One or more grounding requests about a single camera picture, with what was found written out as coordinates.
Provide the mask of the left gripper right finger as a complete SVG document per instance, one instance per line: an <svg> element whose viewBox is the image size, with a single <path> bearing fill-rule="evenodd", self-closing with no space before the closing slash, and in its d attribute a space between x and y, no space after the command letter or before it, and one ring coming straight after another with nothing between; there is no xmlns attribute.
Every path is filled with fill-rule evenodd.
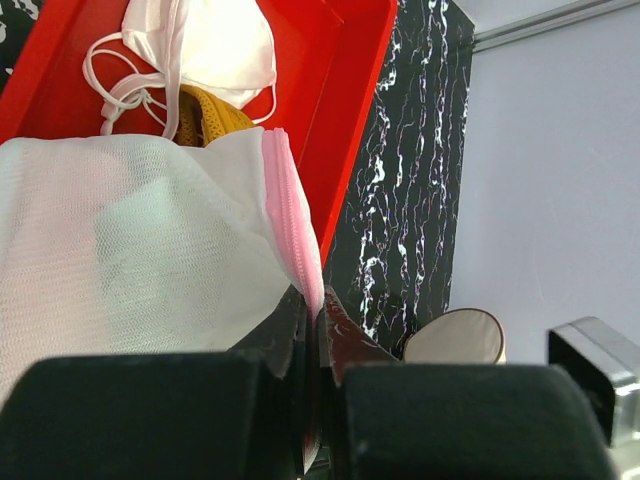
<svg viewBox="0 0 640 480"><path fill-rule="evenodd" d="M542 365L404 364L332 289L319 320L335 479L614 479L576 383Z"/></svg>

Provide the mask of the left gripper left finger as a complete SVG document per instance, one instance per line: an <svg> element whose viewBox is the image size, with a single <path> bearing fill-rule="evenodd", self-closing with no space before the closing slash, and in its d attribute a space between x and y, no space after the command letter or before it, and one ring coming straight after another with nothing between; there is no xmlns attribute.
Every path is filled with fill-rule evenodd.
<svg viewBox="0 0 640 480"><path fill-rule="evenodd" d="M230 350L59 357L1 411L5 479L293 479L307 309L289 288Z"/></svg>

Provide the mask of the white pink mesh laundry bag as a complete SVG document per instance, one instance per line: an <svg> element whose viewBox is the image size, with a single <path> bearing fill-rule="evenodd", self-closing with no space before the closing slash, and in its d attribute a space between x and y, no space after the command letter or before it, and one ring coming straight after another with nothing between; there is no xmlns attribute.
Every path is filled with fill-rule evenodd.
<svg viewBox="0 0 640 480"><path fill-rule="evenodd" d="M325 291L287 133L1 147L1 411L42 360L228 351L289 288L307 309L305 472L319 449L306 356Z"/></svg>

